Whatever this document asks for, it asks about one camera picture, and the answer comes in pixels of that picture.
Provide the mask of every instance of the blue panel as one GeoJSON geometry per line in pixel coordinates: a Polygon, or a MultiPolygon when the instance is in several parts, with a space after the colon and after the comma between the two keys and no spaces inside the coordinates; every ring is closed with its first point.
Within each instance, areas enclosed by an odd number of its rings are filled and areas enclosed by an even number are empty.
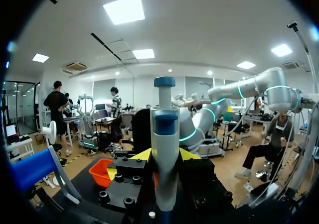
{"type": "Polygon", "coordinates": [[[154,80],[154,86],[159,87],[159,86],[170,86],[174,87],[175,86],[175,79],[170,76],[160,76],[155,78],[154,80]]]}
{"type": "Polygon", "coordinates": [[[155,133],[159,135],[172,135],[176,133],[175,122],[178,119],[177,111],[155,111],[155,133]]]}
{"type": "Polygon", "coordinates": [[[11,167],[14,179],[22,192],[57,169],[49,149],[14,163],[11,167]]]}

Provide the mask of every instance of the yellow black tape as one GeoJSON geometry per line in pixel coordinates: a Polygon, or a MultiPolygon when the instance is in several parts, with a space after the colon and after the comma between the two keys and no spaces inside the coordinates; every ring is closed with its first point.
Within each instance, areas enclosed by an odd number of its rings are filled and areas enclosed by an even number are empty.
{"type": "MultiPolygon", "coordinates": [[[[68,165],[69,163],[72,163],[74,160],[78,159],[78,158],[81,157],[82,155],[84,155],[84,153],[81,153],[81,154],[77,155],[76,157],[72,158],[72,159],[69,160],[66,164],[64,164],[62,167],[65,167],[65,166],[68,165]]],[[[53,175],[54,175],[54,172],[52,172],[52,173],[50,173],[49,175],[47,175],[47,177],[49,178],[49,177],[51,177],[51,176],[53,176],[53,175]]],[[[44,183],[43,180],[37,182],[37,183],[35,184],[35,187],[40,186],[40,184],[42,184],[42,183],[44,183]]]]}

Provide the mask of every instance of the black pants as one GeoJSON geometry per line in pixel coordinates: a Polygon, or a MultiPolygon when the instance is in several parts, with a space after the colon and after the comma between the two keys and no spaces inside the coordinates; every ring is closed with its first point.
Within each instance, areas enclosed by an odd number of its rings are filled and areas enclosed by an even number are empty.
{"type": "Polygon", "coordinates": [[[276,148],[272,144],[252,146],[249,149],[243,167],[251,169],[255,158],[266,157],[268,161],[274,162],[273,169],[270,175],[270,179],[272,179],[280,164],[283,154],[284,150],[282,148],[276,148]]]}

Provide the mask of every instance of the seated person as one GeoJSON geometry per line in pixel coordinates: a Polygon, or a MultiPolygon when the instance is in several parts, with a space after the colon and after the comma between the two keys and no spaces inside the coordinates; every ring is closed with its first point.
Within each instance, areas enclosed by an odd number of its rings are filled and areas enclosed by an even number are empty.
{"type": "Polygon", "coordinates": [[[267,156],[274,162],[270,175],[270,179],[272,179],[283,157],[291,128],[293,131],[288,144],[289,148],[292,147],[295,138],[293,122],[291,118],[287,116],[287,112],[280,112],[280,114],[276,115],[272,119],[268,130],[261,133],[262,139],[266,138],[268,135],[271,136],[269,144],[250,147],[243,164],[243,167],[246,169],[243,172],[236,173],[235,177],[250,179],[251,168],[255,158],[267,156]]]}

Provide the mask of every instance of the air conditioner unit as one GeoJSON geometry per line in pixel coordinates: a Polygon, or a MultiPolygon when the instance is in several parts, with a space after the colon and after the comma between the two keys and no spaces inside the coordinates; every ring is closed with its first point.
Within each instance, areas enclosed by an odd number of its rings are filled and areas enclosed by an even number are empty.
{"type": "Polygon", "coordinates": [[[71,62],[70,64],[66,65],[66,68],[68,70],[71,70],[71,71],[84,71],[88,67],[81,62],[74,61],[74,62],[71,62]]]}
{"type": "Polygon", "coordinates": [[[68,70],[62,70],[64,73],[66,73],[66,74],[69,74],[69,75],[73,75],[73,73],[71,72],[71,71],[68,71],[68,70]]]}
{"type": "Polygon", "coordinates": [[[295,68],[300,67],[297,62],[293,62],[293,61],[284,62],[282,64],[282,66],[285,70],[291,70],[291,69],[295,69],[295,68]]]}

